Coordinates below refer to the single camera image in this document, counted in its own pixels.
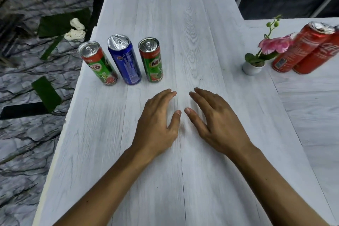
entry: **left hand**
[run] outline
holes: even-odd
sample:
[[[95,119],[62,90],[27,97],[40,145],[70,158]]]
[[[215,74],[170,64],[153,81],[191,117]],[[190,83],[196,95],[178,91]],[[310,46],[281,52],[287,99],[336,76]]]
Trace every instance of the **left hand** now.
[[[178,137],[181,111],[177,110],[167,127],[167,107],[176,95],[171,89],[161,91],[149,99],[138,121],[131,148],[151,161],[172,146]]]

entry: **forearm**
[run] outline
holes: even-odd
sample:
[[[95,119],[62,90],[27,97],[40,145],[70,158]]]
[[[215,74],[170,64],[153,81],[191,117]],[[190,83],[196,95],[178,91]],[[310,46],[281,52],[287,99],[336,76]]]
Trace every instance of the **forearm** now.
[[[106,226],[150,160],[127,149],[107,173],[54,226]]]
[[[233,162],[263,206],[274,226],[327,226],[255,146]]]

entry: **person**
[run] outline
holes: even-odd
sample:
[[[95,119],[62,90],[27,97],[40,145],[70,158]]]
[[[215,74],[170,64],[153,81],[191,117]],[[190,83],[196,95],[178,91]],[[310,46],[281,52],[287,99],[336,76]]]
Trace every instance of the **person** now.
[[[178,137],[181,111],[175,111],[168,127],[166,123],[167,106],[175,95],[167,89],[146,102],[132,145],[54,226],[107,225],[146,166]],[[207,124],[192,108],[185,109],[199,135],[237,166],[274,226],[328,225],[252,144],[221,96],[199,88],[189,95],[206,117]]]

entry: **coca-cola can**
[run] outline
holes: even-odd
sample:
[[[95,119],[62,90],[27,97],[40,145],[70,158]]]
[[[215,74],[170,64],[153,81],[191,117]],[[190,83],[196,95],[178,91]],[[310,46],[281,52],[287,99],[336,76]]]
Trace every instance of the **coca-cola can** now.
[[[309,22],[298,33],[294,44],[281,53],[272,63],[278,72],[288,72],[304,57],[315,50],[335,32],[335,28],[322,22]]]
[[[293,67],[293,70],[299,74],[308,74],[331,57],[339,53],[339,25],[336,32],[324,43],[320,44],[313,52],[308,54],[303,60]]]

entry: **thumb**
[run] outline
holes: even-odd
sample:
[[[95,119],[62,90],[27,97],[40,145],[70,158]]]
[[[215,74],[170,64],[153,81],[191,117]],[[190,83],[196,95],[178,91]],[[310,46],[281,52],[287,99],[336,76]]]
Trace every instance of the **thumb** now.
[[[171,123],[168,126],[169,130],[172,130],[178,134],[179,131],[179,125],[180,125],[180,117],[181,117],[181,111],[176,110],[172,116]]]
[[[193,125],[197,128],[200,137],[205,139],[210,131],[204,121],[201,120],[196,111],[194,111],[192,108],[185,108],[185,113],[187,114]]]

